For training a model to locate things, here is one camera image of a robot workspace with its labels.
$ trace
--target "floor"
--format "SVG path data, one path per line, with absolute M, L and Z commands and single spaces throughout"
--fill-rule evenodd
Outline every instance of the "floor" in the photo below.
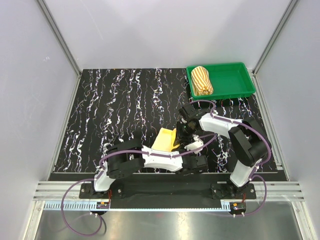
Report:
M 257 209 L 248 203 L 247 212 Z M 65 211 L 68 222 L 77 231 L 90 234 L 99 226 L 93 216 L 79 219 L 84 211 Z M 222 212 L 141 212 L 110 211 L 103 215 L 105 225 L 91 240 L 302 240 L 290 202 L 267 202 L 260 212 L 233 218 Z M 36 240 L 88 239 L 66 229 L 60 211 L 42 213 Z
M 94 173 L 108 147 L 132 138 L 151 147 L 161 127 L 175 127 L 178 110 L 189 99 L 184 68 L 83 70 L 53 172 Z M 215 103 L 216 114 L 254 117 L 264 128 L 254 95 Z M 224 136 L 218 136 L 201 154 L 207 156 L 210 173 L 232 172 L 237 161 Z M 277 172 L 274 158 L 260 171 Z M 141 172 L 166 171 L 144 168 Z

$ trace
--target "yellow object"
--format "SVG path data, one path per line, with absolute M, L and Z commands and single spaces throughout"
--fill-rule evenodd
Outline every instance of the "yellow object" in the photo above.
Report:
M 162 127 L 151 148 L 159 151 L 172 152 L 173 149 L 180 146 L 180 144 L 174 145 L 176 135 L 176 128 L 169 130 Z
M 191 80 L 194 94 L 197 96 L 210 95 L 214 92 L 209 79 L 209 72 L 203 66 L 197 66 L 191 71 Z

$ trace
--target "black marble tabletop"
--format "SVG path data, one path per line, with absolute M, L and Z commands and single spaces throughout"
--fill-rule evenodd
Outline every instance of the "black marble tabletop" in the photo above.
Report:
M 53 171 L 95 172 L 108 147 L 133 138 L 151 147 L 161 127 L 175 128 L 178 110 L 189 99 L 184 68 L 83 70 Z M 214 102 L 216 114 L 233 119 L 254 117 L 264 129 L 255 95 Z M 237 162 L 224 136 L 218 136 L 201 154 L 207 156 L 211 173 L 232 172 Z M 276 172 L 274 158 L 261 171 Z M 166 171 L 144 168 L 141 172 Z

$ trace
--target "white wall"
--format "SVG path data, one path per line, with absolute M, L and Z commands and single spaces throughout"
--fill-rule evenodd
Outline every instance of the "white wall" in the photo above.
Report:
M 301 0 L 258 72 L 292 180 L 320 236 L 320 1 Z
M 81 68 L 253 68 L 289 0 L 45 0 Z
M 0 1 L 0 236 L 20 240 L 76 75 L 35 0 Z

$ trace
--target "yellow and white striped towel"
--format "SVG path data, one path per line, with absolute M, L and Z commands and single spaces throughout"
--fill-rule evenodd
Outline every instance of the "yellow and white striped towel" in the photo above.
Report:
M 191 80 L 195 95 L 210 95 L 214 92 L 209 79 L 209 72 L 203 66 L 197 66 L 191 71 Z

